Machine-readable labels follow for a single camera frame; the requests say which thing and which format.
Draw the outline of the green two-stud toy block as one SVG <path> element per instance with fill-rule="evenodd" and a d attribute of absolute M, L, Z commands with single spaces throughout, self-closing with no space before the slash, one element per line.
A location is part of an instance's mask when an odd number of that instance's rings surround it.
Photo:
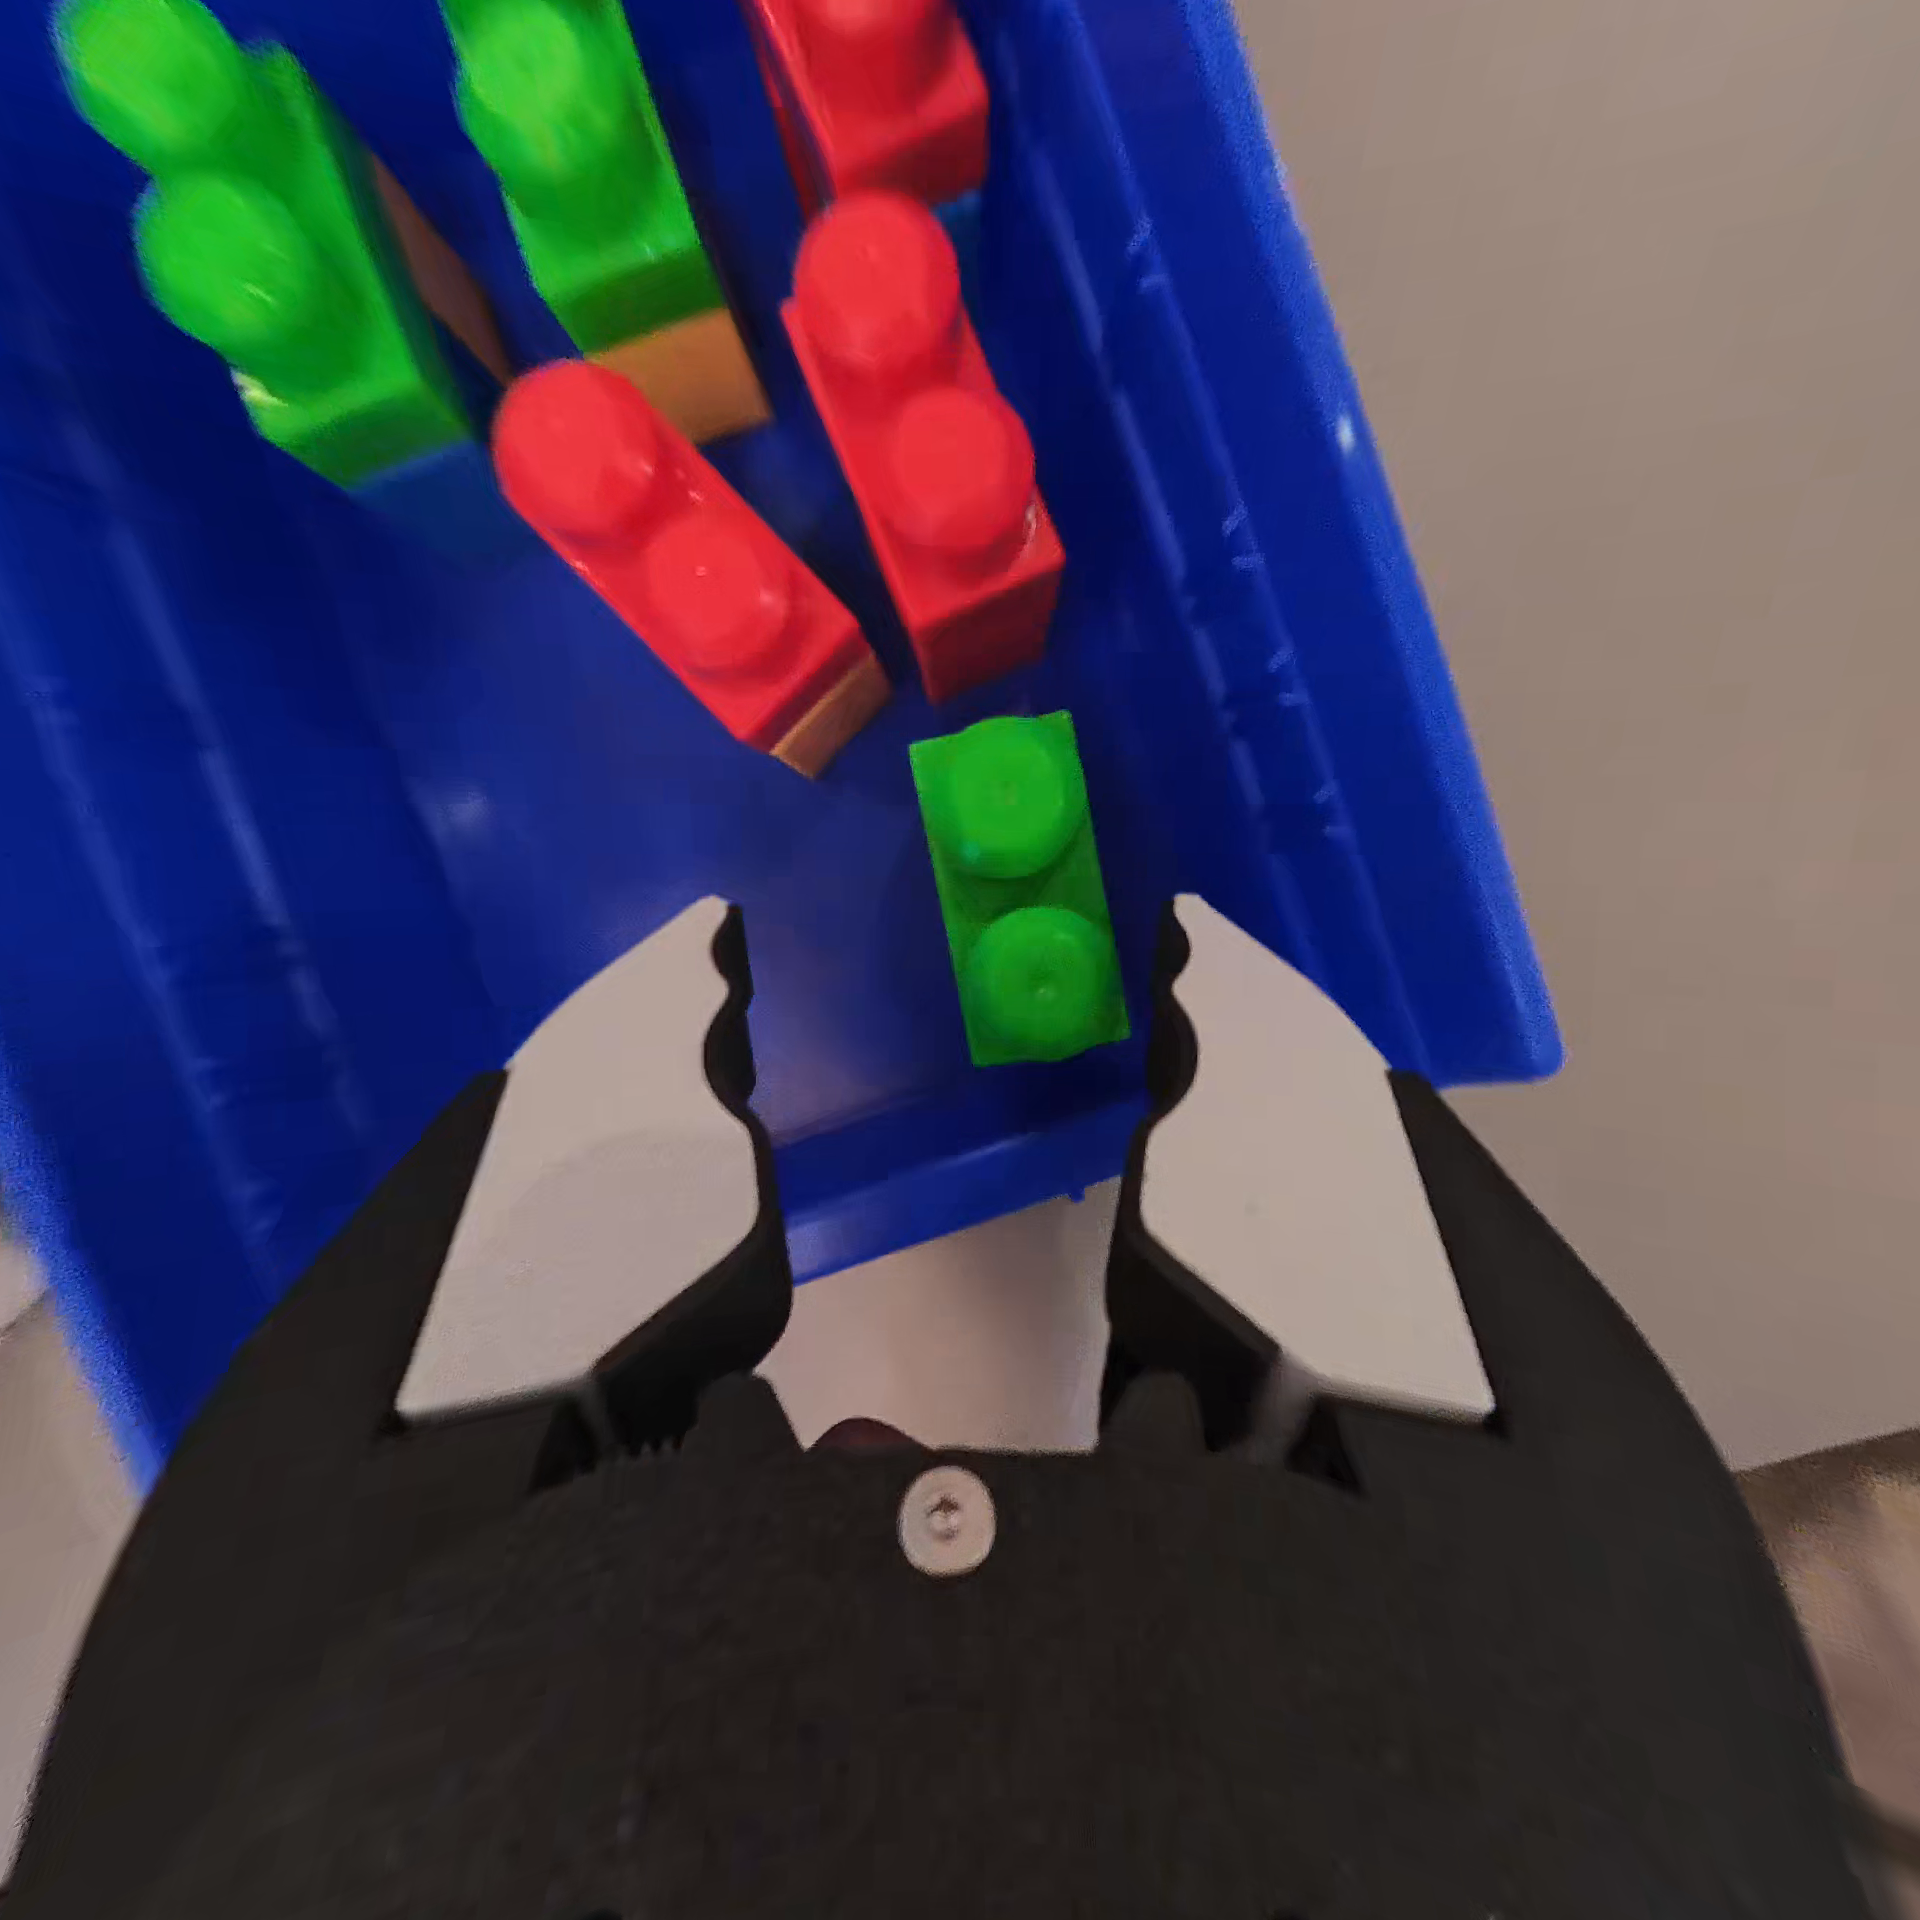
<path fill-rule="evenodd" d="M 909 744 L 909 774 L 976 1070 L 1126 1040 L 1121 962 L 1069 711 Z"/>

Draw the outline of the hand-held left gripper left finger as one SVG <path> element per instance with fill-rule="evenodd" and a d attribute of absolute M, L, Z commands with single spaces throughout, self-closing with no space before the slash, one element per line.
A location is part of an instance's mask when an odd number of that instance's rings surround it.
<path fill-rule="evenodd" d="M 751 1000 L 744 912 L 705 898 L 515 1050 L 405 1420 L 573 1398 L 611 1431 L 685 1431 L 775 1350 L 796 1286 Z"/>

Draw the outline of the cluster of toy blocks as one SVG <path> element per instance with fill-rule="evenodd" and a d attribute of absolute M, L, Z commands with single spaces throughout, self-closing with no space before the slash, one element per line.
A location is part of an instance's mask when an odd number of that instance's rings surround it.
<path fill-rule="evenodd" d="M 144 178 L 136 267 L 300 467 L 460 525 L 500 509 L 744 748 L 820 774 L 889 702 L 850 610 L 710 464 L 772 418 L 626 2 L 442 2 L 457 113 L 573 354 L 493 307 L 282 44 L 206 2 L 62 2 L 81 119 Z M 941 206 L 985 174 L 950 2 L 756 2 L 828 202 L 781 323 L 932 702 L 1044 654 L 1063 546 Z"/>

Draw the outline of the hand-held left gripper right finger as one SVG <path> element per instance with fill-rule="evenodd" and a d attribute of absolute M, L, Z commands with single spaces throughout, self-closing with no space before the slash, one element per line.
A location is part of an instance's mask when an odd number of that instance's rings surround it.
<path fill-rule="evenodd" d="M 1326 1398 L 1493 1416 L 1388 1060 L 1198 895 L 1164 912 L 1145 1085 L 1108 1239 L 1106 1418 L 1150 1372 L 1188 1384 L 1205 1431 L 1294 1431 Z"/>

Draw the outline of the blue plastic bin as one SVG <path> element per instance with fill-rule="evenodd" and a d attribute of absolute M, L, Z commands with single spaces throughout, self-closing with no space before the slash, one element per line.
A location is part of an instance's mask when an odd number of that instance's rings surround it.
<path fill-rule="evenodd" d="M 928 708 L 787 354 L 802 206 L 738 2 L 632 2 L 772 424 L 716 467 L 897 676 L 804 784 L 549 550 L 264 444 L 137 289 L 137 171 L 2 7 L 2 1188 L 136 1491 L 474 1071 L 744 910 L 796 1279 L 1119 1174 L 1141 1045 L 975 1070 L 909 741 L 1069 711 L 1123 987 L 1172 895 L 1442 1087 L 1562 1063 L 1445 652 L 1227 2 L 957 2 L 967 307 L 1063 533 L 1044 657 Z"/>

